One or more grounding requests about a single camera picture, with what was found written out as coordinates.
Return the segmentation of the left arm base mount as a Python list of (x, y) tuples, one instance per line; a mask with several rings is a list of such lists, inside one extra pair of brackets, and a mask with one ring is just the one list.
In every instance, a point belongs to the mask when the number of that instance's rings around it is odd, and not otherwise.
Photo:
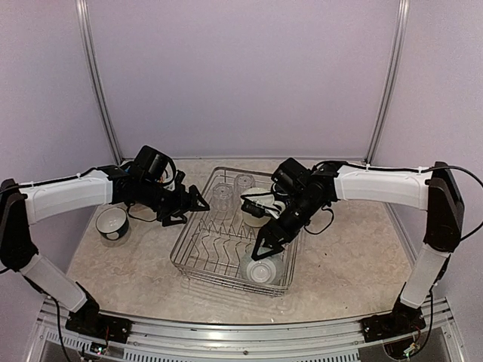
[(107, 342), (126, 344), (131, 332), (132, 323), (127, 318), (119, 318), (106, 314), (98, 314), (93, 322), (82, 321), (70, 315), (66, 322), (66, 329)]

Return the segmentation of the aluminium frame post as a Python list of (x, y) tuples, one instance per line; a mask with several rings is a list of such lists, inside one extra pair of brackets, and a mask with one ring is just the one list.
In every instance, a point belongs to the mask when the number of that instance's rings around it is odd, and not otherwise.
[(82, 44), (85, 52), (88, 73), (91, 79), (94, 98), (96, 100), (97, 108), (100, 113), (100, 120), (103, 131), (105, 133), (113, 160), (116, 164), (120, 164), (123, 162), (123, 155), (109, 114), (106, 95), (103, 89), (99, 66), (97, 64), (97, 56), (95, 51), (93, 32), (91, 28), (88, 2), (86, 0), (76, 0), (75, 8), (77, 12)]
[(410, 4), (411, 2), (409, 0), (401, 0), (398, 2), (395, 34), (392, 41), (386, 79), (383, 87), (380, 105), (377, 110), (376, 122), (371, 135), (368, 150), (365, 155), (365, 162), (369, 164), (372, 164), (376, 157), (377, 150), (382, 139), (383, 129), (389, 112), (395, 84), (397, 82), (398, 69), (404, 48)]

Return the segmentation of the clear glass tumbler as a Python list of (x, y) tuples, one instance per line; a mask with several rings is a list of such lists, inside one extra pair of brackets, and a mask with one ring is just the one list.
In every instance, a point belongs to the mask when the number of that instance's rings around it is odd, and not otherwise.
[(227, 183), (215, 185), (212, 193), (211, 206), (214, 218), (225, 220), (232, 212), (233, 187)]
[(255, 187), (256, 181), (252, 174), (239, 173), (234, 179), (234, 196), (240, 198), (243, 192)]

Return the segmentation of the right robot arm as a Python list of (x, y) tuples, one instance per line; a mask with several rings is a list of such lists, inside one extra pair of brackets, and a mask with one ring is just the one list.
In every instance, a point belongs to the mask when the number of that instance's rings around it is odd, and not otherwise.
[(401, 335), (414, 324), (415, 314), (463, 241), (465, 205), (452, 171), (444, 162), (411, 169), (323, 161), (307, 168), (288, 158), (272, 174), (272, 181), (290, 202), (261, 227), (251, 257), (262, 260), (281, 253), (317, 211), (338, 201), (374, 201), (393, 210), (418, 210), (426, 217), (421, 247), (393, 312), (386, 318), (388, 331)]

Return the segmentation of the teal and white bowl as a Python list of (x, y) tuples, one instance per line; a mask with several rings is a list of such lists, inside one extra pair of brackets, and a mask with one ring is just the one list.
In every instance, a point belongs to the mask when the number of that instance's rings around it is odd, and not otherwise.
[(120, 207), (112, 207), (104, 210), (97, 217), (95, 226), (103, 238), (108, 241), (117, 241), (128, 233), (128, 215)]

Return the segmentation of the left aluminium frame post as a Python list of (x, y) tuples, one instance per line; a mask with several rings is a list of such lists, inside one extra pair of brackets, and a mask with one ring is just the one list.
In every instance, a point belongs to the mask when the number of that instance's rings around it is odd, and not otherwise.
[(82, 44), (85, 52), (88, 73), (91, 79), (94, 98), (96, 100), (97, 108), (100, 113), (100, 120), (103, 131), (105, 133), (113, 160), (116, 164), (120, 164), (123, 162), (123, 155), (109, 114), (106, 95), (103, 89), (99, 66), (97, 64), (97, 56), (95, 51), (93, 32), (91, 28), (88, 2), (86, 0), (76, 0), (75, 8), (77, 12)]

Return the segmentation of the dark blue mug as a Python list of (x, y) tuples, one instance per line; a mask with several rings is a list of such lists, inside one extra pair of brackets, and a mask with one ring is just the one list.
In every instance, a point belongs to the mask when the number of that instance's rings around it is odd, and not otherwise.
[(284, 183), (273, 183), (271, 186), (271, 191), (279, 196), (288, 197), (291, 195), (291, 187), (285, 185)]

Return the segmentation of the aluminium front rail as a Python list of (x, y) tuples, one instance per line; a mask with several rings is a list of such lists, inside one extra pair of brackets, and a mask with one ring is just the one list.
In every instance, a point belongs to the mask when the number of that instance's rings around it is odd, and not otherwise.
[(64, 330), (67, 311), (45, 302), (27, 343), (24, 361), (60, 360), (67, 349), (98, 361), (371, 361), (388, 360), (389, 340), (366, 342), (361, 317), (292, 324), (202, 324), (129, 316), (126, 343), (110, 342), (105, 355), (96, 341)]

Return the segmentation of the cream ribbed mug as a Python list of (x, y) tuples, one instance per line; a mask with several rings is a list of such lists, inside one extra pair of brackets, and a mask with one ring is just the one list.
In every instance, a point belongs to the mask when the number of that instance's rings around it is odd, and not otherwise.
[(284, 210), (285, 203), (269, 189), (253, 187), (241, 194), (242, 219), (250, 227), (260, 228)]

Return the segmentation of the pale striped bowl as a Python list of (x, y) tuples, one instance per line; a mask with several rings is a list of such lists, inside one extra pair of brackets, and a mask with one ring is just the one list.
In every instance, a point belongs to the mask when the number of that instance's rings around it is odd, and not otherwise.
[(277, 284), (284, 268), (285, 264), (279, 255), (255, 261), (250, 253), (246, 253), (239, 264), (241, 277), (256, 284)]

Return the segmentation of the right aluminium frame post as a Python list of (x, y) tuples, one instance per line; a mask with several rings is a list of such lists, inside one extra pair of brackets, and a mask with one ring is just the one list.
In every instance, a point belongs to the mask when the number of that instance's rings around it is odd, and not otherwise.
[(395, 84), (397, 82), (398, 69), (404, 48), (410, 4), (411, 2), (409, 0), (401, 0), (398, 2), (395, 34), (392, 41), (386, 79), (383, 87), (380, 105), (377, 110), (376, 122), (371, 135), (368, 150), (365, 155), (365, 162), (369, 164), (372, 164), (376, 157), (377, 150), (382, 139), (383, 129), (389, 112)]

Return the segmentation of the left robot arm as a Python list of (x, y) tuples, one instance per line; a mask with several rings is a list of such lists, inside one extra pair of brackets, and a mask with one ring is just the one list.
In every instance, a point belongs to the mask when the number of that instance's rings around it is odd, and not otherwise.
[(32, 242), (30, 226), (51, 216), (104, 204), (142, 204), (163, 226), (185, 224), (186, 213), (210, 209), (196, 186), (185, 187), (179, 172), (173, 186), (133, 176), (116, 166), (98, 167), (65, 179), (1, 185), (1, 263), (19, 272), (40, 291), (57, 300), (92, 336), (106, 327), (95, 299), (66, 276)]

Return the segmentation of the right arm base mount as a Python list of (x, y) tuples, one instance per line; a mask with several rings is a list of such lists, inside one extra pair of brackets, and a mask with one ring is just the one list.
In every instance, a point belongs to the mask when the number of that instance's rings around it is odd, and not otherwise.
[(375, 342), (417, 332), (426, 327), (424, 317), (419, 314), (410, 319), (393, 313), (375, 314), (360, 320), (365, 342)]

